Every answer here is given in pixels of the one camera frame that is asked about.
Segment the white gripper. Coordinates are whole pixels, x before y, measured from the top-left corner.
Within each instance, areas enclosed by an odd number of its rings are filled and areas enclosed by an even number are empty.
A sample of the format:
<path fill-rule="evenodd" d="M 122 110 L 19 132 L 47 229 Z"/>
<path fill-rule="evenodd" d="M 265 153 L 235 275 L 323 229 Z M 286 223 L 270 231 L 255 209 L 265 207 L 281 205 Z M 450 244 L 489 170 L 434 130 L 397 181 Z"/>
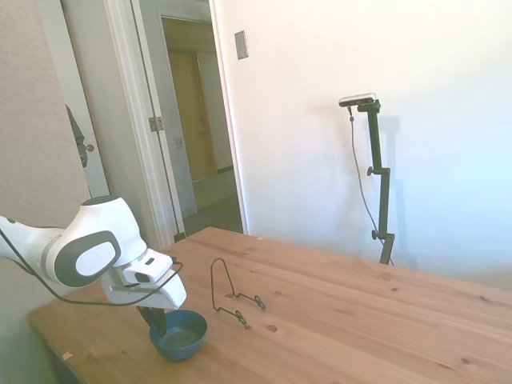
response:
<path fill-rule="evenodd" d="M 101 283 L 111 303 L 138 306 L 138 312 L 146 324 L 153 326 L 159 337 L 166 334 L 164 310 L 178 310 L 186 300 L 186 289 L 178 274 L 166 274 L 156 283 L 131 288 L 115 284 L 108 274 L 101 278 Z"/>

